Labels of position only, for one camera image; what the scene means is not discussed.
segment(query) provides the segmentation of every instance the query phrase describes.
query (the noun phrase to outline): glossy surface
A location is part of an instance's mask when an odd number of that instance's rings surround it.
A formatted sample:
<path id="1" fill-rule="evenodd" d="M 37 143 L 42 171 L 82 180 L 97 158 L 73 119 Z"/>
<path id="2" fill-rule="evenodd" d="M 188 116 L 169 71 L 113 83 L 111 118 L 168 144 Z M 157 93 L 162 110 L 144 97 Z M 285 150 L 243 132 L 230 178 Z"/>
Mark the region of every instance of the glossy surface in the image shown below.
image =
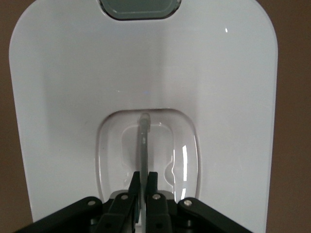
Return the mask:
<path id="1" fill-rule="evenodd" d="M 198 180 L 196 135 L 190 119 L 172 109 L 120 111 L 103 123 L 99 136 L 99 175 L 103 199 L 128 189 L 140 170 L 138 119 L 151 118 L 148 133 L 148 168 L 158 172 L 158 189 L 174 193 L 175 200 L 195 197 Z"/>
<path id="2" fill-rule="evenodd" d="M 38 0 L 10 45 L 34 220 L 99 196 L 103 120 L 176 109 L 196 129 L 199 199 L 265 232 L 277 45 L 254 0 L 183 0 L 163 20 L 120 22 L 98 2 Z"/>

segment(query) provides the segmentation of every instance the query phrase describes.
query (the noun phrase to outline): metal screw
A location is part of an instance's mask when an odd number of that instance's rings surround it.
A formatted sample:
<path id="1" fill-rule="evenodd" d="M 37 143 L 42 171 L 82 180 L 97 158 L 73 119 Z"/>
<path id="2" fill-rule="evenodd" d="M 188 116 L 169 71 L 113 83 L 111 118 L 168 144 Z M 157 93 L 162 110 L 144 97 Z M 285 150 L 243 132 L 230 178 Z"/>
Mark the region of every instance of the metal screw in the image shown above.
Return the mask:
<path id="1" fill-rule="evenodd" d="M 87 203 L 87 205 L 91 206 L 91 205 L 95 205 L 95 203 L 96 203 L 96 201 L 90 200 L 90 201 Z"/>
<path id="2" fill-rule="evenodd" d="M 160 196 L 159 194 L 154 194 L 154 195 L 152 196 L 152 198 L 155 199 L 155 200 L 158 200 L 158 199 L 161 198 L 161 196 Z"/>
<path id="3" fill-rule="evenodd" d="M 122 199 L 122 200 L 128 199 L 128 195 L 122 195 L 122 196 L 121 196 L 121 199 Z"/>
<path id="4" fill-rule="evenodd" d="M 185 206 L 192 206 L 192 201 L 191 200 L 184 200 L 184 205 Z"/>

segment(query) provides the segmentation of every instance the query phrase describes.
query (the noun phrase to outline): silver screw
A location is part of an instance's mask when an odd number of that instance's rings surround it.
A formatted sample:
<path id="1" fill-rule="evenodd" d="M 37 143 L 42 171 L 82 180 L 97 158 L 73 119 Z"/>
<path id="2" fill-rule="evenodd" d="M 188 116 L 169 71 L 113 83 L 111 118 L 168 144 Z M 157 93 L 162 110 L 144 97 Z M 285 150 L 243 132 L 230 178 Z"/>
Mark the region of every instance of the silver screw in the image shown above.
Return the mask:
<path id="1" fill-rule="evenodd" d="M 90 200 L 90 201 L 87 203 L 87 205 L 91 206 L 91 205 L 95 205 L 95 203 L 96 203 L 96 201 Z"/>
<path id="2" fill-rule="evenodd" d="M 184 205 L 185 206 L 192 206 L 192 201 L 191 200 L 184 200 Z"/>
<path id="3" fill-rule="evenodd" d="M 161 198 L 161 196 L 160 196 L 159 194 L 154 194 L 154 195 L 152 196 L 152 198 L 155 199 L 155 200 L 158 200 L 158 199 Z"/>
<path id="4" fill-rule="evenodd" d="M 121 199 L 122 199 L 122 200 L 128 199 L 128 195 L 122 195 L 122 196 L 121 196 Z"/>

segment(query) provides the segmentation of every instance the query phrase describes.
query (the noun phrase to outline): brown background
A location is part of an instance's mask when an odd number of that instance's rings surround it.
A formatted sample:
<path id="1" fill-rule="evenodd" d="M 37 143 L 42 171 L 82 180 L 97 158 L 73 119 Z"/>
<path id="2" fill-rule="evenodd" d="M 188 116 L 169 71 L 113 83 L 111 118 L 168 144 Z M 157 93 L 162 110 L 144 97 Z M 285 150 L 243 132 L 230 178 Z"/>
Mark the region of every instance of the brown background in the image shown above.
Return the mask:
<path id="1" fill-rule="evenodd" d="M 0 0 L 0 232 L 31 223 L 8 61 L 9 41 L 34 0 Z M 268 233 L 311 232 L 311 0 L 258 0 L 278 40 Z"/>

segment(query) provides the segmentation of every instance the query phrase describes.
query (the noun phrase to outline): transparent cover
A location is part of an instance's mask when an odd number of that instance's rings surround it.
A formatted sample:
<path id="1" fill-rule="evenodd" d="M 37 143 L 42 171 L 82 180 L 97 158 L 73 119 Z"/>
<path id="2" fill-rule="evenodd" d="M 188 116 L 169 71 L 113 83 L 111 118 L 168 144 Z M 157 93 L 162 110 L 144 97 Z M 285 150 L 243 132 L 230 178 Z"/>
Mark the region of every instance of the transparent cover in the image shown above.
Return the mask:
<path id="1" fill-rule="evenodd" d="M 102 198 L 127 189 L 140 170 L 138 120 L 150 115 L 148 170 L 158 172 L 158 189 L 170 191 L 179 201 L 195 197 L 198 147 L 191 120 L 172 109 L 119 111 L 107 117 L 99 132 L 98 177 Z"/>

